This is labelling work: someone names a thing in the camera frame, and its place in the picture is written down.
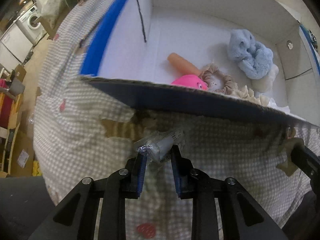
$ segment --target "blue tape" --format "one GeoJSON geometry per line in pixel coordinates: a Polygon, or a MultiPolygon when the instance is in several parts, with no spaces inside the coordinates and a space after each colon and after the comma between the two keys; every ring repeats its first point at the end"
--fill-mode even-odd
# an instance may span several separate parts
{"type": "Polygon", "coordinates": [[[318,74],[320,75],[320,66],[319,66],[319,62],[318,62],[316,53],[314,51],[314,48],[313,48],[313,45],[312,45],[312,42],[311,42],[309,31],[302,24],[300,25],[300,28],[303,31],[304,36],[307,38],[307,41],[309,43],[311,52],[313,54],[314,61],[316,62],[316,66],[317,66],[317,69],[318,69],[318,74]]]}
{"type": "Polygon", "coordinates": [[[126,1],[127,0],[114,0],[109,10],[106,12],[88,49],[87,56],[85,57],[80,70],[80,75],[92,75],[94,77],[98,75],[104,50],[126,1]]]}
{"type": "Polygon", "coordinates": [[[143,182],[144,182],[144,175],[146,173],[146,166],[147,166],[147,157],[143,156],[141,164],[140,164],[140,170],[137,178],[137,193],[140,197],[142,189],[143,189],[143,182]]]}

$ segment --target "cardboard box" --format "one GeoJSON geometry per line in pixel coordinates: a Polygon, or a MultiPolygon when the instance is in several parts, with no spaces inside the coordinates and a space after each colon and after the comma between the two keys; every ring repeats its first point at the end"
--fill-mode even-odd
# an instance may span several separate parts
{"type": "Polygon", "coordinates": [[[12,177],[32,176],[34,155],[32,140],[18,131],[10,154],[8,174],[12,177]]]}
{"type": "Polygon", "coordinates": [[[0,137],[6,139],[8,137],[8,130],[0,127],[0,137]]]}
{"type": "Polygon", "coordinates": [[[89,49],[79,74],[92,86],[135,109],[294,127],[320,125],[319,63],[300,23],[277,1],[114,0],[111,8],[91,44],[84,42],[89,49]],[[290,114],[170,85],[182,76],[167,61],[176,52],[199,69],[214,60],[239,88],[252,87],[227,56],[231,30],[244,28],[272,49],[279,74],[265,95],[278,106],[289,106],[290,114]]]}
{"type": "MultiPolygon", "coordinates": [[[[16,68],[14,69],[14,72],[15,72],[15,78],[17,78],[22,83],[23,79],[27,73],[25,68],[21,65],[17,65],[16,68]]],[[[11,74],[7,77],[7,79],[6,79],[7,81],[10,80],[11,74]]]]}
{"type": "Polygon", "coordinates": [[[14,129],[18,126],[21,121],[22,109],[18,112],[11,114],[8,122],[8,129],[14,129]]]}

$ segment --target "white refrigerator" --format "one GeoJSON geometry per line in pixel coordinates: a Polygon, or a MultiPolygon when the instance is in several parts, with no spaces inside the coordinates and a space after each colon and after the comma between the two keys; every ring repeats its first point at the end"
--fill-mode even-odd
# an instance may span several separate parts
{"type": "Polygon", "coordinates": [[[11,72],[20,62],[11,54],[11,52],[0,42],[0,64],[11,72]]]}
{"type": "Polygon", "coordinates": [[[13,23],[4,33],[1,42],[20,62],[24,62],[24,59],[33,47],[33,44],[22,33],[16,23],[13,23]]]}

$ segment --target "metal screw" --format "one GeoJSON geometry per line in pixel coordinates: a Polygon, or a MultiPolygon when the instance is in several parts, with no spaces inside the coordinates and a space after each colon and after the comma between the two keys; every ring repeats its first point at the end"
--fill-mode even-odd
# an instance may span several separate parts
{"type": "Polygon", "coordinates": [[[127,169],[121,169],[121,170],[119,170],[119,174],[120,175],[127,175],[129,173],[129,171],[127,170],[127,169]]]}
{"type": "Polygon", "coordinates": [[[236,180],[234,178],[227,178],[227,183],[230,185],[236,184],[236,180]]]}
{"type": "Polygon", "coordinates": [[[85,185],[90,184],[91,183],[91,178],[86,177],[86,178],[82,179],[82,183],[85,184],[85,185]]]}
{"type": "Polygon", "coordinates": [[[190,174],[194,175],[194,176],[199,175],[199,170],[198,169],[191,169],[190,174]]]}
{"type": "Polygon", "coordinates": [[[287,41],[287,46],[290,50],[293,49],[292,41],[287,41]]]}

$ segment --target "washing machine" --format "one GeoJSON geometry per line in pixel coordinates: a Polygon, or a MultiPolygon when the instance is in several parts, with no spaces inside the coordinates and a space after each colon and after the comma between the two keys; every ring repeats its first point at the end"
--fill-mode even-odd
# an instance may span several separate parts
{"type": "Polygon", "coordinates": [[[40,16],[40,11],[36,5],[33,5],[23,15],[21,15],[16,22],[17,26],[33,45],[36,45],[46,34],[41,23],[34,23],[34,21],[40,16]]]}

